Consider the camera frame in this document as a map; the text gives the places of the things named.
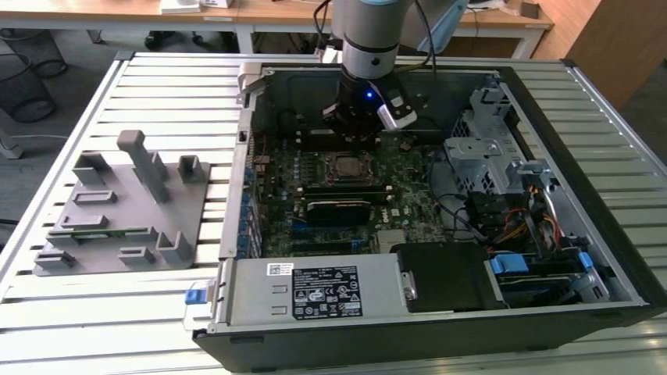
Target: slotted aluminum surface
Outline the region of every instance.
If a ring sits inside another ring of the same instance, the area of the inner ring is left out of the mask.
[[[115,62],[0,258],[0,373],[228,373],[184,330],[184,291],[215,277],[244,61],[309,62],[311,56],[137,53]],[[559,62],[440,59],[509,65],[612,209],[660,282],[667,283],[664,166],[609,112],[575,70]],[[140,129],[165,163],[197,154],[212,164],[196,268],[38,278],[32,260],[60,215],[81,151],[128,163],[115,136]],[[536,155],[540,150],[521,127]],[[553,351],[476,355],[292,373],[667,373],[664,316],[592,334]]]

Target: gray floor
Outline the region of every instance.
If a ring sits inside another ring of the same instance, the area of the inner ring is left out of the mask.
[[[109,67],[117,50],[144,51],[145,32],[105,31],[104,44],[93,45],[82,31],[53,31],[62,56],[69,64],[69,71],[45,81],[53,95],[58,111],[48,119],[33,124],[14,123],[0,112],[0,127],[10,135],[58,134],[68,135],[84,111],[88,100],[103,75]],[[216,34],[201,33],[212,45],[217,44]],[[284,53],[289,43],[277,36],[261,41],[263,52]],[[164,52],[205,52],[189,40],[189,33],[175,35]],[[6,53],[6,46],[0,43],[0,53]],[[660,65],[644,87],[636,92],[621,115],[635,127],[640,136],[663,160],[667,160],[667,66]],[[22,211],[38,188],[57,156],[62,141],[53,138],[28,138],[18,140],[25,150],[20,160],[8,161],[0,156],[0,218],[20,219]],[[10,234],[10,227],[0,225],[0,244]]]

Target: barcode sticker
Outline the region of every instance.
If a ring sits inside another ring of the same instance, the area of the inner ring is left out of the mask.
[[[267,264],[267,276],[285,276],[292,274],[293,263]]]

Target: table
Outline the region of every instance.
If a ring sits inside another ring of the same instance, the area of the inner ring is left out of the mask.
[[[312,55],[136,53],[115,61],[0,255],[0,373],[160,373],[229,375],[184,329],[184,291],[216,276],[224,198],[236,136],[239,65],[244,61],[315,63]],[[399,58],[416,63],[420,58]],[[560,134],[624,231],[667,285],[667,170],[577,69],[557,61],[439,59],[443,65],[512,66]],[[167,98],[180,98],[164,102]],[[196,267],[189,270],[40,278],[33,258],[72,191],[82,150],[109,163],[115,136],[141,129],[165,163],[196,154],[213,164]],[[539,157],[540,149],[519,128]],[[191,327],[207,324],[191,315]],[[591,334],[556,350],[320,369],[316,373],[556,375],[664,373],[667,324],[657,316]]]
[[[139,29],[233,31],[240,53],[252,53],[252,33],[312,33],[313,1],[235,0],[229,9],[204,8],[200,13],[160,15],[157,0],[0,0],[0,26],[45,29]],[[553,23],[511,16],[499,10],[465,14],[455,36],[517,38],[513,58],[529,58]]]

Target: cable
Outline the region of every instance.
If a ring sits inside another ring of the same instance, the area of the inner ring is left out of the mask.
[[[475,37],[472,39],[472,43],[469,43],[469,54],[472,55],[473,50],[475,50],[475,42],[477,41],[477,36],[479,36],[479,21],[477,21],[477,9],[468,7],[469,10],[472,10],[472,14],[475,17]]]
[[[320,5],[316,6],[315,10],[312,11],[312,21],[315,22],[315,30],[316,30],[316,48],[320,47],[321,41],[324,40],[324,24],[327,23],[327,11],[329,9],[329,2],[331,0],[324,0]],[[317,20],[317,14],[320,14],[321,9],[324,8],[324,17],[321,21],[321,27],[320,27],[320,21]]]
[[[551,224],[551,230],[553,231],[553,244],[555,248],[560,249],[560,226],[555,219],[551,219],[548,215],[541,216],[544,220]]]
[[[66,137],[64,135],[53,135],[53,134],[14,135],[12,138],[58,138],[58,139],[69,139],[69,137]]]
[[[4,225],[18,225],[18,220],[0,219],[0,224],[4,224]]]
[[[431,52],[427,53],[427,58],[424,59],[424,61],[421,61],[417,64],[401,66],[401,67],[393,69],[393,72],[395,73],[412,72],[413,70],[417,70],[417,69],[423,68],[424,66],[427,66],[429,61],[431,61]]]
[[[433,44],[433,36],[431,34],[431,26],[428,26],[428,19],[427,15],[424,13],[424,9],[421,7],[421,4],[419,0],[415,0],[415,7],[416,7],[416,12],[419,13],[419,18],[421,19],[421,23],[424,25],[424,29],[427,31],[427,37],[428,37],[428,53],[431,55],[431,62],[432,62],[432,72],[433,72],[433,81],[437,80],[437,66],[436,66],[436,45]]]
[[[437,199],[437,196],[436,196],[436,193],[433,192],[433,186],[432,186],[432,171],[433,171],[433,165],[436,164],[436,156],[433,155],[433,161],[431,162],[431,168],[428,169],[429,172],[428,172],[428,190],[431,192],[431,195],[432,195],[432,198],[433,200],[436,201],[436,204],[437,206],[440,207],[440,209],[443,209],[445,211],[445,213],[448,213],[453,218],[455,220],[459,220],[463,225],[465,226],[465,229],[468,230],[468,232],[473,235],[473,237],[485,245],[493,245],[493,242],[491,241],[491,239],[488,237],[485,237],[481,233],[479,233],[479,230],[472,226],[472,224],[468,222],[468,220],[465,220],[463,217],[460,217],[456,212],[453,212],[445,205],[443,205]]]
[[[436,201],[440,201],[440,199],[443,199],[447,196],[455,197],[460,201],[465,200],[465,196],[463,194],[459,194],[459,193],[444,193],[444,194],[440,194],[440,195],[436,196]]]
[[[455,211],[455,214],[456,214],[456,215],[459,215],[459,212],[460,212],[460,211],[463,211],[464,209],[465,209],[465,207],[460,207],[460,208]],[[455,218],[455,227],[453,227],[453,229],[451,229],[451,231],[452,231],[452,232],[451,232],[451,237],[453,238],[453,240],[455,240],[455,241],[471,241],[471,240],[473,240],[473,239],[475,239],[475,236],[471,236],[471,237],[468,237],[468,238],[457,238],[457,237],[456,237],[456,232],[457,232],[457,231],[461,231],[461,232],[468,232],[468,233],[469,233],[469,231],[468,231],[468,230],[465,230],[465,229],[463,229],[463,228],[459,228],[459,227],[457,227],[457,225],[456,225],[457,223],[459,223],[459,221],[457,221],[457,220],[456,220],[456,218]]]
[[[507,216],[504,216],[504,230],[507,230],[507,228],[509,227],[509,219],[512,218],[512,214],[519,213],[520,211],[525,211],[525,209],[511,209],[507,213]]]
[[[416,121],[419,121],[419,120],[425,120],[432,125],[433,129],[443,130],[443,131],[445,130],[444,127],[440,127],[437,125],[437,122],[431,117],[428,117],[428,116],[419,116],[416,118]]]

